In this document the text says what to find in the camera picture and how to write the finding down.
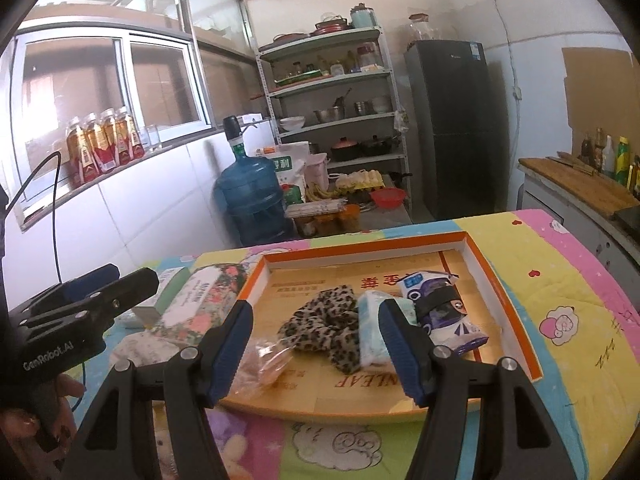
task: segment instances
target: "wooden cutting board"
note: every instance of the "wooden cutting board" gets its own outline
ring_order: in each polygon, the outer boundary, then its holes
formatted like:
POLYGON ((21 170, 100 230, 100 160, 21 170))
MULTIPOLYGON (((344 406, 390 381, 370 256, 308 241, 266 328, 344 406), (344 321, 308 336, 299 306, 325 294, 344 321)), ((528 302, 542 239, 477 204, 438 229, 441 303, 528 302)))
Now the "wooden cutting board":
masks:
POLYGON ((640 205, 624 186, 606 176, 588 175, 548 158, 521 158, 518 162, 571 193, 604 218, 611 219, 620 209, 640 205))

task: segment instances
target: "refrigerator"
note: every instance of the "refrigerator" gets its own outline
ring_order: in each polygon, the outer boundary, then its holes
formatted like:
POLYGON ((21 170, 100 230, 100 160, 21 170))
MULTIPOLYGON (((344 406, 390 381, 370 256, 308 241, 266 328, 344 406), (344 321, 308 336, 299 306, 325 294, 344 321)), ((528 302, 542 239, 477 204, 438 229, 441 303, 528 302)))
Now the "refrigerator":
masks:
POLYGON ((416 41, 404 58, 429 212, 436 220, 495 212, 492 166, 503 147, 482 44, 416 41))

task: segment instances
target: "black cable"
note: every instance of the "black cable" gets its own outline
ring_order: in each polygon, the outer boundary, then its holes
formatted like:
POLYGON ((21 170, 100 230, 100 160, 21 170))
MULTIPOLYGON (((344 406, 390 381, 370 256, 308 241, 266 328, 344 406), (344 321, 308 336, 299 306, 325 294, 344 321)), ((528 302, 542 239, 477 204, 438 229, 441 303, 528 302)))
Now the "black cable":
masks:
MULTIPOLYGON (((58 283, 62 284, 62 274, 60 273, 60 262, 58 261, 58 243, 56 240, 56 196, 58 193, 58 179, 60 177, 60 166, 62 165, 62 155, 60 152, 53 152, 50 155, 47 155, 43 161, 36 167, 35 170, 31 171, 31 174, 27 177, 27 180, 20 186, 20 189, 15 194, 14 199, 11 200, 11 203, 6 208, 6 213, 9 214, 9 211, 14 208, 14 205, 18 202, 20 195, 24 193, 26 187, 30 184, 30 182, 34 179, 34 177, 38 174, 38 172, 54 157, 58 158, 58 163, 56 165, 56 177, 53 181, 53 202, 51 203, 51 230, 52 230, 52 238, 53 238, 53 259, 56 263, 56 273, 58 274, 58 283)), ((86 367, 84 366, 84 362, 82 365, 82 386, 86 388, 86 367)), ((71 411, 74 412, 76 408, 80 405, 84 399, 84 394, 80 396, 76 403, 71 408, 71 411)))

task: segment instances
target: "white bowl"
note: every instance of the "white bowl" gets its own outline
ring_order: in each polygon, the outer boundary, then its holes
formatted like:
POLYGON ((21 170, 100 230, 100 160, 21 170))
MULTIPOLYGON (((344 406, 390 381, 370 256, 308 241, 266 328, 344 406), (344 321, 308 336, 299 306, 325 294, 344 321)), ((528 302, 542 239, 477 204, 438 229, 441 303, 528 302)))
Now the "white bowl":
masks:
POLYGON ((305 118, 303 116, 286 117, 280 120, 280 126, 282 126, 288 132, 299 130, 304 125, 305 125, 305 118))

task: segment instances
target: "stainless steel bowl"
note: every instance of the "stainless steel bowl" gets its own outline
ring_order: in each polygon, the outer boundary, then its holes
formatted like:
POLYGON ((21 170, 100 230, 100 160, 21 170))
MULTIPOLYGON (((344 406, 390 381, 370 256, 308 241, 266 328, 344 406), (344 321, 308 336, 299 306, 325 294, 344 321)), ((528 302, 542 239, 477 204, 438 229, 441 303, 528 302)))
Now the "stainless steel bowl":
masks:
POLYGON ((334 106, 327 110, 315 110, 314 113, 321 123, 332 123, 344 119, 344 106, 334 106))
POLYGON ((362 117, 365 115, 371 115, 374 113, 373 104, 371 101, 356 101, 353 104, 353 108, 356 110, 356 115, 362 117))

